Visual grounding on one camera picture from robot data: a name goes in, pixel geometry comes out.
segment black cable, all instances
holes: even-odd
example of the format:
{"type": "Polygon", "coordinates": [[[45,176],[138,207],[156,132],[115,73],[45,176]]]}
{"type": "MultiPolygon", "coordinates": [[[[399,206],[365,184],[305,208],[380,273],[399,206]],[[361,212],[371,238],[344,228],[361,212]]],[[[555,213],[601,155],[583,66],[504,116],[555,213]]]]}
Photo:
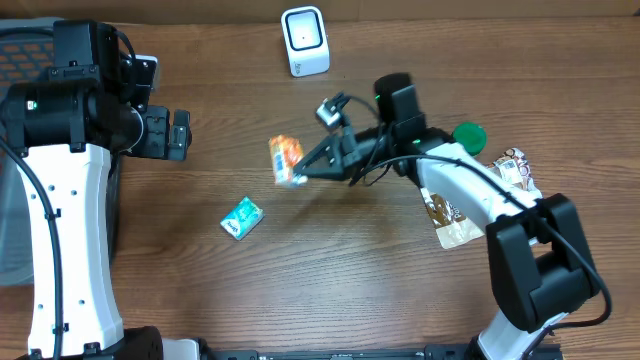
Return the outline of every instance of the black cable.
{"type": "Polygon", "coordinates": [[[442,156],[435,156],[435,155],[428,155],[428,154],[405,155],[405,156],[398,156],[398,157],[395,157],[395,158],[392,158],[392,159],[389,159],[389,160],[385,160],[385,161],[382,161],[382,162],[380,162],[380,163],[378,163],[378,164],[376,164],[374,166],[368,167],[367,169],[363,170],[363,175],[366,175],[367,173],[369,173],[369,172],[371,172],[371,171],[373,171],[375,169],[381,168],[383,166],[393,164],[394,162],[397,162],[397,161],[418,160],[418,159],[429,159],[429,160],[442,161],[442,162],[446,162],[446,163],[450,163],[450,164],[455,164],[457,166],[464,167],[465,169],[470,170],[474,174],[478,175],[482,180],[484,180],[489,186],[494,188],[505,199],[507,199],[509,202],[513,203],[520,210],[528,213],[531,218],[533,218],[540,226],[542,226],[546,231],[548,231],[549,234],[551,234],[556,240],[558,240],[562,244],[562,246],[565,247],[566,250],[571,252],[576,257],[576,259],[578,259],[578,261],[580,262],[580,265],[582,265],[582,267],[587,271],[587,273],[589,273],[589,275],[591,275],[591,277],[596,282],[598,287],[600,287],[600,289],[602,289],[602,296],[604,297],[604,302],[605,302],[605,309],[604,309],[604,312],[602,313],[602,315],[600,315],[596,319],[592,319],[592,320],[558,323],[558,324],[553,324],[553,325],[550,325],[550,326],[546,327],[545,329],[542,330],[542,332],[538,336],[537,340],[535,342],[533,342],[531,345],[529,345],[529,348],[523,353],[523,358],[525,358],[525,359],[528,358],[529,354],[531,354],[532,351],[538,345],[540,345],[540,343],[542,342],[544,337],[546,335],[548,335],[549,333],[551,333],[552,331],[554,331],[554,330],[566,329],[566,328],[578,328],[578,327],[595,326],[595,325],[602,324],[604,321],[606,321],[611,316],[611,312],[613,310],[613,304],[612,304],[613,300],[611,299],[611,293],[609,292],[609,289],[607,288],[604,280],[600,277],[600,275],[596,272],[596,270],[591,265],[589,265],[589,263],[584,259],[584,257],[582,255],[580,255],[580,253],[571,244],[569,244],[569,242],[560,233],[558,233],[551,225],[549,225],[542,218],[540,218],[539,216],[534,214],[531,211],[531,209],[529,209],[527,206],[525,206],[520,201],[518,201],[518,199],[516,199],[513,195],[511,195],[511,193],[509,193],[508,191],[504,190],[500,185],[498,185],[495,181],[493,181],[493,179],[491,179],[489,176],[487,176],[485,173],[483,173],[481,170],[475,168],[474,166],[472,166],[472,165],[470,165],[470,164],[468,164],[468,163],[466,163],[466,162],[464,162],[464,161],[462,161],[460,159],[453,159],[453,158],[447,158],[447,157],[442,157],[442,156]]]}
{"type": "MultiPolygon", "coordinates": [[[[395,157],[396,156],[396,152],[393,148],[393,145],[391,144],[391,138],[392,138],[392,132],[393,131],[393,127],[389,126],[387,127],[387,139],[389,139],[389,141],[387,141],[387,151],[389,151],[389,154],[391,155],[391,157],[395,157]]],[[[367,168],[369,168],[371,166],[371,159],[369,159],[369,164],[367,164],[367,166],[364,168],[365,170],[367,168]]],[[[391,166],[393,166],[392,164],[388,164],[387,168],[384,169],[384,171],[382,172],[382,174],[380,174],[380,176],[378,176],[375,180],[373,180],[372,182],[367,184],[367,172],[364,173],[364,175],[361,173],[360,176],[362,177],[362,181],[365,183],[365,186],[371,187],[373,186],[373,184],[377,183],[380,179],[382,179],[385,175],[387,175],[387,173],[389,172],[389,169],[391,169],[391,166]]],[[[360,181],[359,177],[354,177],[352,180],[352,183],[355,184],[358,181],[360,181]]]]}
{"type": "Polygon", "coordinates": [[[19,34],[45,35],[53,37],[53,30],[38,27],[16,27],[11,29],[0,30],[0,38],[19,34]]]}
{"type": "Polygon", "coordinates": [[[109,169],[109,176],[107,177],[107,179],[110,179],[111,175],[115,173],[119,163],[120,163],[120,153],[115,153],[111,155],[111,168],[109,169]]]}
{"type": "Polygon", "coordinates": [[[131,42],[129,41],[127,35],[119,30],[116,30],[115,34],[120,38],[120,40],[122,40],[124,46],[127,47],[129,56],[131,57],[131,71],[129,71],[127,87],[120,94],[120,101],[126,103],[130,101],[131,98],[133,98],[133,95],[135,95],[136,92],[136,82],[138,80],[138,72],[136,70],[136,52],[133,51],[133,46],[131,46],[131,42]]]}
{"type": "Polygon", "coordinates": [[[64,332],[64,320],[62,315],[62,259],[60,256],[60,239],[58,238],[58,228],[56,226],[56,213],[53,212],[53,207],[49,201],[44,187],[38,180],[36,174],[33,173],[29,165],[18,156],[7,144],[2,136],[0,136],[0,147],[16,165],[24,172],[29,178],[29,181],[36,189],[36,193],[42,201],[42,207],[44,207],[45,218],[49,223],[49,234],[51,236],[51,251],[53,253],[53,284],[54,284],[54,308],[55,308],[55,326],[54,334],[55,340],[53,345],[53,359],[59,360],[62,353],[62,334],[64,332]]]}
{"type": "MultiPolygon", "coordinates": [[[[371,164],[373,163],[373,159],[375,158],[377,152],[378,152],[378,147],[380,144],[380,140],[382,139],[382,136],[384,134],[384,121],[382,120],[382,117],[380,117],[380,114],[376,111],[376,109],[373,108],[373,106],[371,106],[371,104],[369,104],[366,100],[354,96],[354,95],[345,95],[345,94],[338,94],[338,96],[336,96],[336,98],[334,98],[336,101],[338,101],[338,107],[342,110],[342,108],[345,107],[345,105],[347,105],[347,103],[349,102],[349,100],[353,100],[361,105],[363,105],[367,110],[369,110],[369,112],[371,114],[373,114],[373,117],[378,121],[378,136],[376,138],[376,144],[373,147],[373,152],[371,153],[371,156],[369,157],[369,161],[367,162],[367,165],[364,167],[364,169],[368,168],[369,166],[371,166],[371,164]]],[[[373,182],[366,184],[366,186],[371,186],[373,184],[375,184],[378,180],[382,179],[382,177],[384,175],[387,174],[387,172],[389,171],[389,169],[387,168],[382,175],[378,176],[378,178],[376,178],[373,182]]],[[[363,176],[360,176],[360,174],[356,175],[354,177],[354,179],[357,178],[357,180],[352,180],[349,183],[349,186],[353,186],[355,185],[360,178],[363,176]]]]}

